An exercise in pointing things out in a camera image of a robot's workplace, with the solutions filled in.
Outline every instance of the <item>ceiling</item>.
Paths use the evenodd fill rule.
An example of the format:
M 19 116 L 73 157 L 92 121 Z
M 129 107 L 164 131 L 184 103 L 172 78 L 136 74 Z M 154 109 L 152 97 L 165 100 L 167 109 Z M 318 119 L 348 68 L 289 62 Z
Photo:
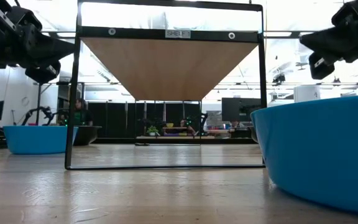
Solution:
M 242 2 L 232 0 L 225 2 Z M 33 10 L 44 26 L 45 32 L 61 32 L 59 36 L 73 37 L 76 21 L 76 0 L 19 0 L 22 7 Z M 308 56 L 311 51 L 301 45 L 298 39 L 284 39 L 288 31 L 310 32 L 331 27 L 332 15 L 343 5 L 342 0 L 252 0 L 264 6 L 266 40 L 267 81 L 272 82 L 284 74 L 286 83 L 294 85 L 268 86 L 269 93 L 291 93 L 299 83 L 316 83 L 310 77 Z M 113 4 L 86 3 L 82 10 L 86 26 L 131 27 L 144 29 L 194 29 L 194 30 L 260 30 L 260 14 L 256 12 L 231 12 L 205 9 L 171 10 L 166 7 L 119 6 Z M 73 56 L 62 59 L 61 76 L 71 75 Z M 338 62 L 335 72 L 323 82 L 339 78 L 342 83 L 358 83 L 358 60 L 352 64 Z M 118 82 L 114 75 L 100 63 L 84 44 L 81 47 L 81 82 Z M 215 100 L 225 96 L 259 96 L 259 54 L 255 49 L 221 83 L 206 96 Z M 88 90 L 101 91 L 97 86 Z M 122 85 L 115 85 L 115 91 L 127 96 Z M 341 93 L 358 91 L 358 86 L 340 87 Z

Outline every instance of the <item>floor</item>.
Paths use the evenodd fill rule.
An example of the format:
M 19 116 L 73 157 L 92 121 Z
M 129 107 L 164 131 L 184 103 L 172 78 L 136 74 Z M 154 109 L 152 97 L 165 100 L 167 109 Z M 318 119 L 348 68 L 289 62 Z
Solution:
M 75 149 L 73 161 L 119 164 L 120 156 L 128 164 L 132 155 L 133 164 L 156 164 L 157 158 L 146 155 L 158 154 L 164 163 L 258 161 L 254 146 L 194 146 L 197 153 L 176 146 L 172 157 L 160 152 L 164 148 L 170 149 L 81 147 Z M 13 156 L 0 150 L 0 223 L 358 224 L 358 215 L 282 192 L 265 169 L 68 172 L 63 161 L 62 154 Z

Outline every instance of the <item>blue bowl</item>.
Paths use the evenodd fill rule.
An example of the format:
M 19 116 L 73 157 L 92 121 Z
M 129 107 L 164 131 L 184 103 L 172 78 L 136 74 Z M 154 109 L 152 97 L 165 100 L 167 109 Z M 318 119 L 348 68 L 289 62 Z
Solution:
M 78 128 L 74 128 L 73 142 Z M 5 126 L 7 147 L 13 154 L 62 153 L 66 150 L 65 126 Z
M 251 117 L 278 187 L 358 212 L 358 96 L 276 106 Z

